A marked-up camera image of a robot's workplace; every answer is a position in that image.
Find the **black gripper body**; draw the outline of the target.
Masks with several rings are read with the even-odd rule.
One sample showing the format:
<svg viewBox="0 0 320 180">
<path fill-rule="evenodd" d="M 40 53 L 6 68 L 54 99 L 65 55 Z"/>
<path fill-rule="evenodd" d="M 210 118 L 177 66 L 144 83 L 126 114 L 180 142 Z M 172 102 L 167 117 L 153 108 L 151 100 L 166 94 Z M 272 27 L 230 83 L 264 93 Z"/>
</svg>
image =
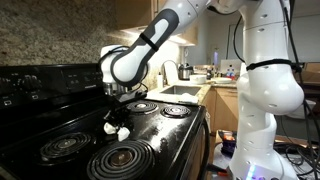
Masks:
<svg viewBox="0 0 320 180">
<path fill-rule="evenodd" d="M 113 126 L 117 126 L 122 120 L 124 120 L 129 110 L 127 105 L 147 96 L 146 91 L 130 91 L 124 94 L 107 96 L 107 100 L 110 103 L 107 114 L 104 116 L 104 120 Z"/>
</svg>

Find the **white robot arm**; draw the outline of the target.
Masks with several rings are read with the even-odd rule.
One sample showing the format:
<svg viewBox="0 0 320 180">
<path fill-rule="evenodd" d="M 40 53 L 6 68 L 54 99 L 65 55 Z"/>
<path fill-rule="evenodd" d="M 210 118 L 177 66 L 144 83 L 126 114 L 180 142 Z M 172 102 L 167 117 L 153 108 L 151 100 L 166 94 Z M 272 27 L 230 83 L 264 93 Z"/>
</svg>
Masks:
<svg viewBox="0 0 320 180">
<path fill-rule="evenodd" d="M 223 15 L 238 11 L 244 20 L 246 71 L 237 80 L 239 120 L 229 177 L 298 180 L 292 165 L 273 149 L 275 117 L 295 111 L 304 100 L 288 59 L 289 0 L 167 0 L 130 47 L 108 45 L 101 49 L 106 94 L 113 96 L 116 84 L 138 84 L 160 46 L 209 7 Z"/>
</svg>

